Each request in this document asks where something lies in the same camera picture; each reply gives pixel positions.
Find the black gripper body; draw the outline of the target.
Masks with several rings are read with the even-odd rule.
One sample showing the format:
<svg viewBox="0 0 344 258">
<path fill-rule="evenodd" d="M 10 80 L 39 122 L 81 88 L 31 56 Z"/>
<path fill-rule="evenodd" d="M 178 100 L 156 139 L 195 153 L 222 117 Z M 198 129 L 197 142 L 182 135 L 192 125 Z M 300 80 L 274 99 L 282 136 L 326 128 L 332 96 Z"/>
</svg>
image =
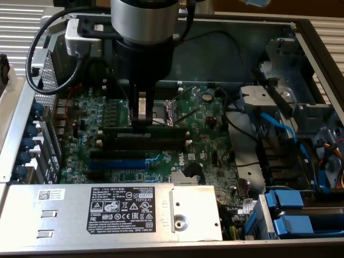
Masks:
<svg viewBox="0 0 344 258">
<path fill-rule="evenodd" d="M 117 40 L 115 53 L 121 77 L 139 84 L 154 84 L 164 79 L 171 71 L 174 48 L 173 37 L 152 45 Z"/>
</svg>

